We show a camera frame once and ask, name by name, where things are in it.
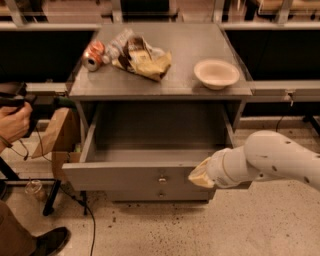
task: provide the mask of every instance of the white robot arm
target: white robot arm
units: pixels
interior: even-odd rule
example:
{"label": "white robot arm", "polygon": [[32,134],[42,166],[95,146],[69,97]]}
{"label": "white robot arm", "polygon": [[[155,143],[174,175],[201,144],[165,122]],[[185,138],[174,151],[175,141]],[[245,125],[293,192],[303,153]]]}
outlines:
{"label": "white robot arm", "polygon": [[207,188],[282,178],[301,181],[320,191],[320,154],[272,131],[255,132],[244,146],[215,152],[189,175],[191,182]]}

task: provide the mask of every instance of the cabinet top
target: cabinet top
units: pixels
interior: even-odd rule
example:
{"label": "cabinet top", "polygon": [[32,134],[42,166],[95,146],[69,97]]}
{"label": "cabinet top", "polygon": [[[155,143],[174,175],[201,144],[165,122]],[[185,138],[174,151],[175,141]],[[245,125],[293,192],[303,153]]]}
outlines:
{"label": "cabinet top", "polygon": [[[125,28],[143,36],[152,47],[171,52],[172,63],[167,74],[160,82],[155,82],[112,64],[104,65],[95,72],[81,67],[70,92],[72,99],[241,99],[252,95],[230,45],[216,24],[105,24],[96,38],[107,44]],[[196,78],[193,69],[198,61],[207,58],[233,63],[240,70],[240,80],[220,91],[206,88]]]}

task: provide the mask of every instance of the crumpled paper bag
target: crumpled paper bag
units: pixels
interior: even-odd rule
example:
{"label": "crumpled paper bag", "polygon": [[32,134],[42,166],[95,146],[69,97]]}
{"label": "crumpled paper bag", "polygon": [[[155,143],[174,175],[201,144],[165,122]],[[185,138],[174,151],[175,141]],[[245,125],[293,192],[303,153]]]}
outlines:
{"label": "crumpled paper bag", "polygon": [[120,56],[112,61],[118,68],[160,81],[171,66],[171,53],[153,48],[143,37],[130,37],[122,48]]}

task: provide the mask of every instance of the white bowl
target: white bowl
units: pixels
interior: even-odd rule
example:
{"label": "white bowl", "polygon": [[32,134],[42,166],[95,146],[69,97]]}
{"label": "white bowl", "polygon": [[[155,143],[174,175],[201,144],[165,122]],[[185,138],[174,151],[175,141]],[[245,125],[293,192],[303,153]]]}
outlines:
{"label": "white bowl", "polygon": [[239,70],[229,62],[219,59],[207,59],[194,67],[196,77],[208,88],[221,90],[236,83],[240,78]]}

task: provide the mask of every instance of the black shoe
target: black shoe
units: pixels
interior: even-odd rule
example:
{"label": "black shoe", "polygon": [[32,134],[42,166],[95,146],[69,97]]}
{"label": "black shoe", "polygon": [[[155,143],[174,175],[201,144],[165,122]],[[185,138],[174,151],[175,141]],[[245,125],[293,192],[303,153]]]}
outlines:
{"label": "black shoe", "polygon": [[61,227],[36,237],[37,249],[31,256],[49,256],[58,253],[68,242],[69,236],[69,230]]}
{"label": "black shoe", "polygon": [[7,192],[7,184],[0,180],[0,200],[4,198],[5,194]]}

